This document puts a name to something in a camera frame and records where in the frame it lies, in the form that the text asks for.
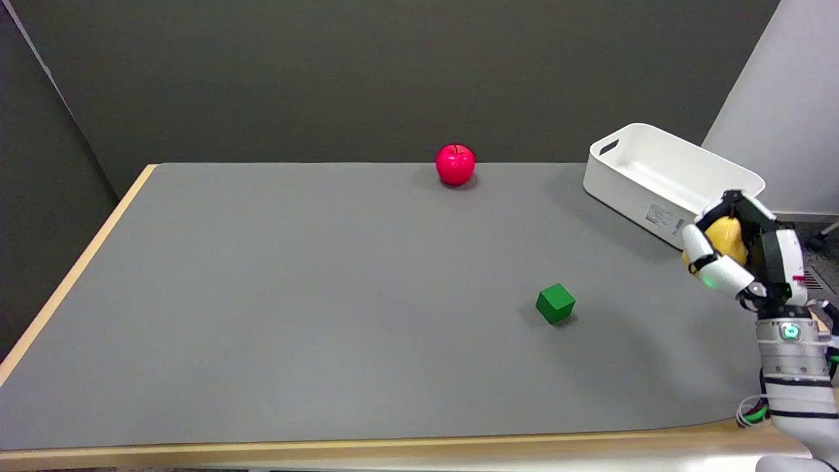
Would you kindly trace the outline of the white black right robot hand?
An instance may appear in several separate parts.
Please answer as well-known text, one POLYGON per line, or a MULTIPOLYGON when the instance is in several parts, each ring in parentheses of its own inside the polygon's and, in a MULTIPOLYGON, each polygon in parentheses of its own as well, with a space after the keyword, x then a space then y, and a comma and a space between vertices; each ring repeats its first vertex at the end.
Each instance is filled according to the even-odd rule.
POLYGON ((758 199, 727 190, 681 232, 690 275, 758 319, 809 319, 804 257, 795 227, 758 199))

